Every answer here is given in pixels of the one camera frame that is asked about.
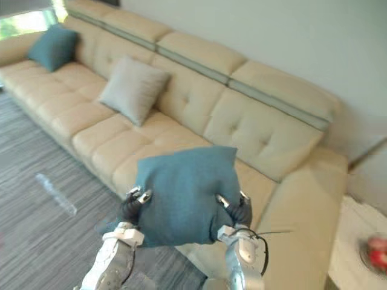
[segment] cable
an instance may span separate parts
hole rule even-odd
[[[265,244],[265,262],[264,262],[264,266],[263,266],[262,272],[261,272],[261,276],[263,277],[266,270],[267,270],[267,267],[268,267],[268,257],[269,257],[268,244],[267,244],[266,240],[249,228],[239,228],[239,229],[235,230],[230,236],[234,236],[239,231],[248,231],[248,232],[252,233],[258,240],[262,240],[264,242],[264,244]]]
[[[262,236],[263,234],[287,234],[292,233],[294,231],[266,231],[265,233],[258,233],[258,236]]]
[[[134,269],[134,263],[135,263],[135,248],[133,250],[133,260],[132,260],[131,270],[130,270],[128,276],[126,276],[125,280],[122,282],[122,285],[124,285],[126,283],[126,281],[129,279],[129,277],[132,275],[133,269]]]

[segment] sofa armrest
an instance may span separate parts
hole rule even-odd
[[[0,40],[0,67],[25,59],[41,35],[42,32],[35,32]]]
[[[268,289],[323,289],[346,192],[348,161],[317,148],[297,171],[278,185],[258,232],[265,235],[270,261]]]

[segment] throw pillow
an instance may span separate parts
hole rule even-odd
[[[53,72],[73,60],[77,40],[75,31],[53,25],[31,47],[28,58]]]
[[[119,60],[100,101],[141,126],[170,75],[129,56]]]
[[[153,191],[138,221],[143,246],[214,243],[223,225],[233,225],[215,196],[239,204],[235,155],[236,148],[213,146],[140,160],[136,185]]]

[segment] beige leather sofa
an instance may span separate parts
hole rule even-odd
[[[40,33],[0,42],[0,78],[15,102],[121,198],[140,158],[237,147],[253,229],[291,231],[265,236],[266,289],[322,289],[347,177],[346,158],[319,145],[338,113],[336,98],[131,12],[90,0],[68,1],[67,8],[64,25],[80,36],[75,62],[50,73],[26,60]],[[172,74],[142,127],[97,100],[124,54]],[[223,244],[178,249],[209,277],[226,278]]]

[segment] window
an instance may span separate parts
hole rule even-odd
[[[53,9],[31,11],[0,18],[0,40],[25,33],[44,31],[57,21],[63,22],[67,12],[63,0],[52,0]]]

